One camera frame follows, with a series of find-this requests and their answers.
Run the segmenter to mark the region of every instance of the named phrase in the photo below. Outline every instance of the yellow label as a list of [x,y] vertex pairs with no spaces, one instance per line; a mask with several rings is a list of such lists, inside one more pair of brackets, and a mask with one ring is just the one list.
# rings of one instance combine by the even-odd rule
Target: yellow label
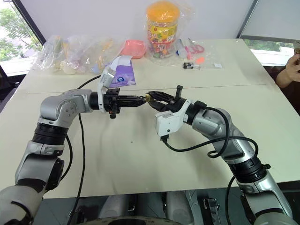
[[148,40],[154,43],[168,44],[175,40],[177,24],[171,27],[156,27],[148,24]]

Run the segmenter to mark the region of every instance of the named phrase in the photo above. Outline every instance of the green foliage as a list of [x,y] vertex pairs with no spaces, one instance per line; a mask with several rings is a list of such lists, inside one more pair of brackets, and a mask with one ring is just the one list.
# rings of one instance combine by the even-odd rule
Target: green foliage
[[279,47],[293,48],[291,43],[274,42],[274,41],[259,41],[259,40],[244,40],[250,49],[269,50],[279,52]]
[[0,61],[11,60],[22,53],[22,46],[15,46],[5,38],[0,39]]
[[[9,38],[18,38],[24,42],[27,49],[33,49],[35,51],[40,51],[42,49],[39,40],[35,37],[32,30],[14,6],[13,9],[4,8],[0,10],[0,27],[3,27],[4,30],[8,32]],[[21,45],[14,46],[13,43],[6,39],[1,40],[1,43],[7,44],[5,49],[2,49],[1,47],[1,60],[9,60],[22,53]]]

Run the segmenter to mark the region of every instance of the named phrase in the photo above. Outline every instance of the white table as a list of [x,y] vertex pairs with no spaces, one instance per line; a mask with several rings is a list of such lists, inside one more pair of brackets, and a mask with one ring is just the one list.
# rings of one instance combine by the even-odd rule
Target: white table
[[[164,91],[174,94],[175,89]],[[145,92],[135,91],[138,95]],[[49,95],[52,93],[15,95],[0,114],[0,189],[14,184],[15,170],[33,136],[39,105]],[[300,118],[276,85],[189,88],[182,96],[226,109],[244,135],[257,141],[259,158],[272,165],[270,172],[277,182],[299,180]],[[145,104],[122,109],[115,120],[99,111],[82,115],[87,160],[82,196],[226,187],[232,173],[221,158],[206,156],[212,146],[186,153],[169,150],[155,132],[155,113]],[[71,170],[46,198],[76,196],[82,168],[77,118],[68,134],[74,148]],[[169,139],[178,148],[203,141],[189,125]],[[68,156],[66,147],[61,157],[66,164]]]
[[[274,84],[256,57],[241,39],[204,40],[217,50],[223,69],[187,70],[182,66],[162,67],[146,58],[133,60],[137,85],[123,90],[158,90],[176,88],[217,87]],[[61,93],[91,79],[94,75],[65,75],[63,72],[30,71],[17,93]],[[97,81],[85,88],[96,90]]]

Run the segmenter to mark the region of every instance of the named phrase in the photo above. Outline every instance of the person's hand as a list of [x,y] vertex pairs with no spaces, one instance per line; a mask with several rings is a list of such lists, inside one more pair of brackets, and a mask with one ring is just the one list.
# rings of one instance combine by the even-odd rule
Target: person's hand
[[292,56],[286,64],[286,75],[291,81],[300,82],[300,65],[296,65],[296,61],[300,58],[300,54]]

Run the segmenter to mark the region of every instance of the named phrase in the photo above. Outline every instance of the orange lid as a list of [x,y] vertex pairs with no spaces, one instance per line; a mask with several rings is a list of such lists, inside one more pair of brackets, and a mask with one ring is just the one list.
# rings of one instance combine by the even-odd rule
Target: orange lid
[[174,22],[178,19],[180,11],[176,5],[169,1],[157,1],[147,8],[147,17],[150,21],[158,23]]

